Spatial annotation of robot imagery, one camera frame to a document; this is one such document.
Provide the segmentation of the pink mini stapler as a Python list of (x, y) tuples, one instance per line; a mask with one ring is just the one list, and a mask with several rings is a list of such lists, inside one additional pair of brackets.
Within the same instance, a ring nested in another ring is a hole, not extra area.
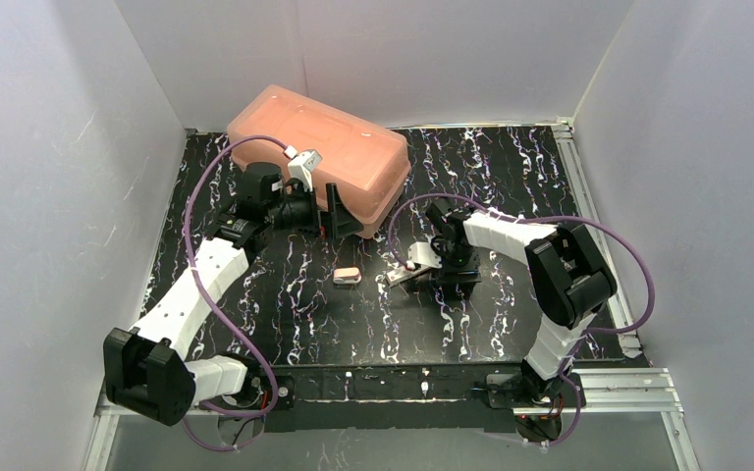
[(333, 285), (336, 288), (350, 288), (361, 283), (362, 274), (358, 267), (335, 268), (332, 273)]

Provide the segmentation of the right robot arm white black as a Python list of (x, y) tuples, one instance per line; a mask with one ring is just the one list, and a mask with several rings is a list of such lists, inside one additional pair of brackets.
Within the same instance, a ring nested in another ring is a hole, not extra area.
[(539, 399), (558, 389), (593, 319), (616, 294), (617, 282), (581, 223), (520, 222), (493, 210), (458, 208), (439, 197), (425, 212), (436, 234), (430, 250), (440, 270), (458, 283), (473, 282), (480, 248), (526, 266), (542, 311), (533, 345), (514, 388)]

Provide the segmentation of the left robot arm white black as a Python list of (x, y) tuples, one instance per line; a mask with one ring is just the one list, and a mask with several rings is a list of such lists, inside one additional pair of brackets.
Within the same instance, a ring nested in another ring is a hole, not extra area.
[(342, 238), (363, 225), (345, 206), (335, 183), (327, 202), (274, 163), (250, 163), (235, 200), (218, 216), (188, 267), (129, 329), (113, 329), (103, 343), (109, 401), (172, 426), (202, 401), (245, 395), (267, 385), (261, 363), (237, 354), (189, 361), (190, 343), (224, 292), (248, 270), (276, 231)]

